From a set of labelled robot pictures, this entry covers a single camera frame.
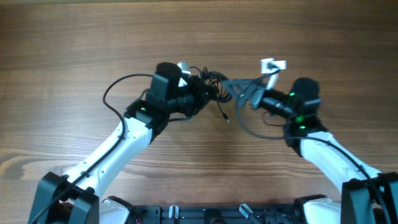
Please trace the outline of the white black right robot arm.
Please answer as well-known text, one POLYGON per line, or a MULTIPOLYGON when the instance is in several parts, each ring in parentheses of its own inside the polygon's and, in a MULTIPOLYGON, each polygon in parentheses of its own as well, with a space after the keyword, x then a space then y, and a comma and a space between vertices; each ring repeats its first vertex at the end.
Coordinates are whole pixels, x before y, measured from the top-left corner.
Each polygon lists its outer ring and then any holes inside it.
POLYGON ((309 161, 338 188, 340 202, 324 195, 295 201, 302 223, 397 223, 397 173, 383 173, 359 160, 327 130, 320 118, 318 82, 294 81, 288 94, 260 79, 226 80, 225 90, 236 109, 250 103, 284 118, 283 136, 288 147, 309 161))

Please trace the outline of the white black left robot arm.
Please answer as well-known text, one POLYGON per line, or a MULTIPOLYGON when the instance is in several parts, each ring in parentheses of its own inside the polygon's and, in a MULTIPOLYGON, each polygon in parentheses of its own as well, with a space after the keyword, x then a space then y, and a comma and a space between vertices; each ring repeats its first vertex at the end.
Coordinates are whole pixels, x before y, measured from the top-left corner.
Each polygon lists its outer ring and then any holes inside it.
POLYGON ((220 79, 200 71, 193 75, 184 62, 162 62, 150 76, 150 87, 124 111, 111 135, 86 159, 63 175, 47 173, 39 182, 29 223, 140 223, 133 205, 103 195, 126 164, 179 113, 197 115, 210 101, 220 100, 220 79))

